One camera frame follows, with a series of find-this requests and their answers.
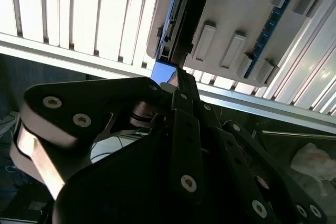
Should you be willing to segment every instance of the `slot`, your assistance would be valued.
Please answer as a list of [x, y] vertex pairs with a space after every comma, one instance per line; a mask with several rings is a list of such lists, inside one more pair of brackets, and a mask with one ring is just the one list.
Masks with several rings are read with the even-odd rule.
[[307, 17], [310, 17], [312, 12], [314, 11], [317, 4], [320, 2], [320, 0], [314, 0], [313, 4], [310, 6], [309, 10], [307, 11]]
[[166, 32], [166, 39], [167, 39], [166, 41], [171, 40], [174, 28], [175, 28], [175, 22], [170, 21]]
[[169, 47], [163, 47], [162, 55], [163, 56], [169, 56], [169, 51], [170, 51]]
[[250, 53], [250, 57], [252, 59], [251, 65], [248, 67], [244, 78], [248, 78], [253, 66], [256, 64], [259, 56], [261, 55], [263, 49], [265, 48], [270, 36], [274, 32], [275, 28], [277, 27], [277, 24], [279, 23], [283, 13], [285, 12], [287, 6], [289, 5], [291, 0], [285, 0], [284, 3], [282, 4], [281, 8], [279, 7], [274, 7], [270, 15], [268, 16], [268, 19], [259, 35], [257, 38], [257, 41], [255, 45], [253, 46], [253, 50]]
[[182, 1], [183, 0], [175, 0], [174, 1], [174, 5], [173, 5], [173, 9], [172, 9], [172, 13], [171, 13], [171, 21], [176, 21], [178, 18], [178, 12], [180, 11], [181, 5], [182, 5]]
[[162, 61], [162, 62], [168, 62], [168, 58], [164, 57], [164, 56], [161, 56], [160, 57], [160, 61]]

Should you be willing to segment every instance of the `metal bolt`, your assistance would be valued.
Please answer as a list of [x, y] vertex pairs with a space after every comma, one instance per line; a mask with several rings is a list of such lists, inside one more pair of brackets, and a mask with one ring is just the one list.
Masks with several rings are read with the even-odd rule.
[[316, 206], [310, 205], [310, 210], [313, 212], [313, 214], [319, 218], [322, 218], [321, 212], [316, 208]]
[[152, 90], [154, 90], [154, 91], [158, 90], [157, 87], [154, 86], [154, 85], [149, 85], [149, 87], [150, 87]]
[[300, 205], [296, 205], [296, 208], [299, 210], [299, 212], [300, 212], [300, 214], [301, 214], [302, 216], [304, 216], [305, 218], [308, 217], [308, 214], [307, 214], [307, 212], [304, 210], [303, 207], [301, 207]]
[[208, 104], [206, 104], [206, 103], [204, 103], [204, 105], [203, 105], [203, 107], [206, 109], [206, 110], [211, 110], [211, 107], [208, 105]]
[[197, 189], [196, 181], [189, 175], [183, 175], [181, 177], [181, 184], [189, 193], [194, 193]]
[[256, 199], [252, 201], [252, 207], [254, 211], [263, 219], [267, 217], [267, 211], [266, 208], [263, 206], [262, 203], [257, 201]]
[[240, 128], [237, 124], [233, 124], [232, 127], [236, 130], [236, 131], [240, 131]]
[[81, 113], [74, 115], [72, 120], [75, 123], [75, 125], [78, 125], [83, 128], [89, 127], [91, 124], [91, 118], [88, 115]]
[[187, 97], [185, 94], [181, 94], [181, 96], [182, 96], [184, 99], [188, 99], [188, 97]]
[[45, 107], [51, 109], [57, 109], [62, 106], [61, 100], [59, 100], [57, 97], [44, 97], [43, 104]]

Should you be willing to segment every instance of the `cable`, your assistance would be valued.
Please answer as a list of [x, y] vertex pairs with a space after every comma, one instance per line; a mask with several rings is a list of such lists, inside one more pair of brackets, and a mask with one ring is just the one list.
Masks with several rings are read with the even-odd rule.
[[17, 190], [13, 190], [13, 191], [4, 191], [4, 190], [0, 190], [0, 194], [2, 193], [8, 193], [8, 194], [11, 194], [11, 193], [16, 193]]
[[13, 115], [11, 115], [11, 114], [9, 114], [9, 115], [10, 115], [13, 119], [10, 120], [10, 121], [4, 122], [4, 123], [0, 123], [0, 125], [6, 124], [6, 123], [10, 123], [10, 122], [12, 122], [12, 121], [15, 120], [15, 116], [13, 116]]
[[117, 136], [117, 138], [119, 139], [119, 143], [120, 143], [120, 145], [121, 145], [121, 148], [124, 148], [124, 146], [122, 145], [122, 142], [121, 142], [121, 140], [120, 140], [120, 137]]
[[94, 157], [91, 159], [91, 161], [92, 161], [93, 159], [95, 159], [96, 157], [100, 157], [100, 156], [108, 155], [108, 154], [112, 154], [112, 153], [113, 153], [113, 152], [104, 152], [104, 153], [100, 153], [100, 154], [94, 156]]

